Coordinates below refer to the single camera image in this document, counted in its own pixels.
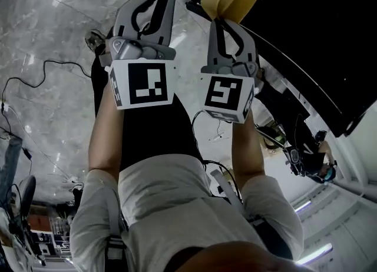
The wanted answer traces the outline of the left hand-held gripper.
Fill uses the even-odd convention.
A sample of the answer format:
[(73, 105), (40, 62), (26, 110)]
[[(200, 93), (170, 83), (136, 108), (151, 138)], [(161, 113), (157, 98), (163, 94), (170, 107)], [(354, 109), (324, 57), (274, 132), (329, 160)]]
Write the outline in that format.
[[(171, 40), (175, 2), (128, 0), (118, 10), (113, 26), (115, 37), (108, 42), (109, 52), (100, 55), (117, 109), (173, 102), (177, 82), (176, 50), (167, 46)], [(152, 6), (149, 25), (140, 28), (137, 16)]]

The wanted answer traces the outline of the person's black trousers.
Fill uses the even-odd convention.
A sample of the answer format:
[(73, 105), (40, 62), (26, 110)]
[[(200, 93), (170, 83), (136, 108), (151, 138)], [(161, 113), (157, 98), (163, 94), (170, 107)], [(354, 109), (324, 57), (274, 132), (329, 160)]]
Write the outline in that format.
[[(100, 63), (105, 45), (95, 50), (91, 68), (95, 118), (98, 114), (108, 75)], [(202, 157), (197, 148), (191, 121), (177, 96), (170, 105), (134, 108), (124, 111), (121, 171), (142, 160), (167, 154)]]

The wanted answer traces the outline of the grey office chair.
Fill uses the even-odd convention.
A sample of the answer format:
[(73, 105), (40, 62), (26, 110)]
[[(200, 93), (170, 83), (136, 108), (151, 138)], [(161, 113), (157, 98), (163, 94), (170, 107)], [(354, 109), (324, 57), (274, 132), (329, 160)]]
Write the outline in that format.
[(19, 185), (18, 209), (23, 218), (27, 218), (36, 189), (36, 178), (29, 175), (24, 178)]

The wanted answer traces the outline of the person's grey shirt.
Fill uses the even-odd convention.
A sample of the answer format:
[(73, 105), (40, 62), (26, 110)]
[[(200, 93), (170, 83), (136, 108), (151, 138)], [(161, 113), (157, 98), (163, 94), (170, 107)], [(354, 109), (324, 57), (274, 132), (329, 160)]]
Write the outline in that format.
[(122, 214), (128, 230), (122, 239), (135, 272), (163, 272), (179, 251), (229, 241), (263, 242), (247, 221), (260, 216), (286, 242), (294, 259), (303, 251), (303, 228), (278, 182), (260, 175), (241, 191), (244, 211), (213, 197), (200, 161), (183, 154), (142, 160), (115, 180), (92, 170), (85, 179), (79, 209), (70, 231), (70, 247), (80, 272), (104, 272), (110, 236), (109, 213)]

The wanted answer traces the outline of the person's left forearm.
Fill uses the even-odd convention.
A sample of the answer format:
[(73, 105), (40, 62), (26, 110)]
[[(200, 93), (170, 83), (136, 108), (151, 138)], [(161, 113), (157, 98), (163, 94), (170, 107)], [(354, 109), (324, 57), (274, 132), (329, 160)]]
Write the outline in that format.
[(91, 133), (88, 150), (89, 171), (105, 171), (118, 181), (121, 171), (123, 125), (124, 111), (117, 109), (113, 90), (107, 84)]

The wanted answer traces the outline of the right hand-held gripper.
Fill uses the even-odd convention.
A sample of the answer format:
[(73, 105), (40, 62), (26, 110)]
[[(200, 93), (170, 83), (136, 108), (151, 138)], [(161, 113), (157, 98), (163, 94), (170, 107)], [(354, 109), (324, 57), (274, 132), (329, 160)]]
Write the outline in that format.
[[(226, 50), (224, 33), (239, 47), (234, 55)], [(200, 104), (212, 118), (243, 124), (255, 95), (259, 67), (251, 35), (228, 19), (215, 19), (210, 25), (207, 64), (200, 73)], [(215, 67), (214, 65), (232, 64)]]

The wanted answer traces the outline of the person's right forearm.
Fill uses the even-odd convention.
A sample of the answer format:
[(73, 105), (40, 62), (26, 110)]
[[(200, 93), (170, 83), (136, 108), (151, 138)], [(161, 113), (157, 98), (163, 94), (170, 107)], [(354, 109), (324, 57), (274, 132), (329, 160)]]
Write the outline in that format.
[(252, 110), (249, 111), (243, 124), (233, 124), (232, 167), (239, 191), (248, 180), (265, 176), (264, 158)]

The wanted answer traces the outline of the person's shoe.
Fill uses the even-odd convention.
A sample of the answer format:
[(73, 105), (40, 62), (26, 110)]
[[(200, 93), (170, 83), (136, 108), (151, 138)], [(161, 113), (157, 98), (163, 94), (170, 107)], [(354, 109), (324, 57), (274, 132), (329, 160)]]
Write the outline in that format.
[(85, 34), (85, 43), (92, 52), (105, 44), (105, 35), (103, 35), (99, 30), (92, 29)]

